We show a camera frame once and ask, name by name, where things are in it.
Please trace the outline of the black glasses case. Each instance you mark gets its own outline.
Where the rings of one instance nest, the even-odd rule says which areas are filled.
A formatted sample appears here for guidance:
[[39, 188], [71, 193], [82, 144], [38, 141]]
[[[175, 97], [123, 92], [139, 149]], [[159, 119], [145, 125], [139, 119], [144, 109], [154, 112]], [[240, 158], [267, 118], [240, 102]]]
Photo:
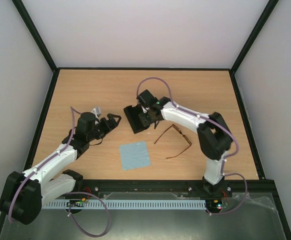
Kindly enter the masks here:
[[143, 125], [143, 122], [139, 116], [139, 114], [143, 114], [143, 109], [140, 105], [136, 105], [136, 106], [127, 106], [123, 109], [123, 112], [131, 126], [131, 129], [133, 131], [134, 134], [143, 132], [144, 130], [147, 130], [150, 126]]

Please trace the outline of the blue cleaning cloth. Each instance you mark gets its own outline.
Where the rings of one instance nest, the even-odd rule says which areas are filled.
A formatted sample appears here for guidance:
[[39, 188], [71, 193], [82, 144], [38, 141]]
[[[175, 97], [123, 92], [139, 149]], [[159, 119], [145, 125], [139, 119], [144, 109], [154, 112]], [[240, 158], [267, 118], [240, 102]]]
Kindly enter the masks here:
[[121, 167], [124, 171], [148, 167], [151, 160], [145, 141], [119, 146]]

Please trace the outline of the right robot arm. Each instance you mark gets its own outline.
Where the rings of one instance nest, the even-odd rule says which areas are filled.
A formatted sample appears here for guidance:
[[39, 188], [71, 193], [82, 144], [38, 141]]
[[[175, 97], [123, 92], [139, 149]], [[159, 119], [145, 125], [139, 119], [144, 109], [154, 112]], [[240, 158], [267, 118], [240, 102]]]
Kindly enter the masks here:
[[202, 153], [207, 157], [203, 180], [204, 192], [209, 196], [221, 190], [224, 180], [226, 153], [234, 141], [233, 136], [218, 112], [202, 114], [175, 103], [172, 98], [157, 99], [147, 89], [136, 96], [137, 105], [131, 114], [131, 128], [140, 133], [159, 121], [171, 121], [188, 128], [198, 135]]

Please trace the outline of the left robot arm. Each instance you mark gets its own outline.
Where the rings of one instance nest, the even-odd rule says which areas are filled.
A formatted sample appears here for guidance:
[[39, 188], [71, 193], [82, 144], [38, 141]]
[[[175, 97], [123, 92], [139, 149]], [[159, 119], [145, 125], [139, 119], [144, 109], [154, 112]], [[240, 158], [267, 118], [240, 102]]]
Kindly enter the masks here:
[[83, 112], [72, 120], [72, 128], [58, 148], [33, 167], [8, 175], [0, 197], [0, 212], [11, 221], [28, 225], [39, 215], [43, 206], [56, 198], [78, 191], [83, 176], [64, 167], [76, 161], [85, 153], [90, 143], [102, 140], [114, 130], [121, 116], [107, 114], [100, 117], [98, 108]]

